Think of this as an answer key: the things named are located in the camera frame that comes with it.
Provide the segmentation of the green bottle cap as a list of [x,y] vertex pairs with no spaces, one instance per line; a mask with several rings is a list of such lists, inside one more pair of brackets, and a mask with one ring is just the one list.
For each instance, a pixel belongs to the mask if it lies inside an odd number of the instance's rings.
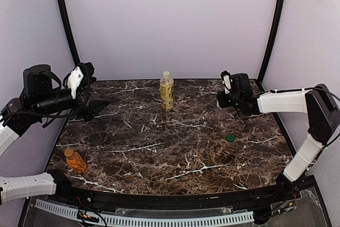
[[233,134],[228,134],[225,139],[227,142],[234,142],[235,136]]

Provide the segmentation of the orange juice bottle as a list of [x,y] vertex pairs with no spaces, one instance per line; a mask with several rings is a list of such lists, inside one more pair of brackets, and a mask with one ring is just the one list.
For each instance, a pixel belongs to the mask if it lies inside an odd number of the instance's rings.
[[73,169],[77,174],[84,173],[87,169],[87,164],[80,154],[74,151],[72,148],[67,148],[64,151],[64,156],[66,158],[67,164]]

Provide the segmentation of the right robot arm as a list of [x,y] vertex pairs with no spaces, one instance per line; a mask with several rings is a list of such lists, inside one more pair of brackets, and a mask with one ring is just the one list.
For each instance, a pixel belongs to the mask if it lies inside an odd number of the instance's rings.
[[339,96],[323,84],[313,87],[270,90],[254,93],[246,73],[221,74],[223,89],[217,93],[217,109],[227,108],[236,115],[277,114],[287,132],[288,121],[297,120],[306,137],[294,144],[293,158],[276,179],[277,191],[294,189],[302,176],[316,164],[322,152],[339,139]]

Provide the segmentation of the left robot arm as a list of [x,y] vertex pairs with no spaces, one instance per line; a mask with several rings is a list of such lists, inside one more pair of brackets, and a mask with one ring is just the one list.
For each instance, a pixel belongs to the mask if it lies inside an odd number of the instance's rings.
[[[23,72],[23,90],[1,110],[1,153],[34,124],[46,128],[56,119],[77,117],[91,121],[109,105],[107,100],[90,100],[96,81],[92,63],[79,63],[63,80],[48,64],[34,65]],[[40,195],[68,193],[71,182],[60,170],[38,175],[1,178],[1,203]]]

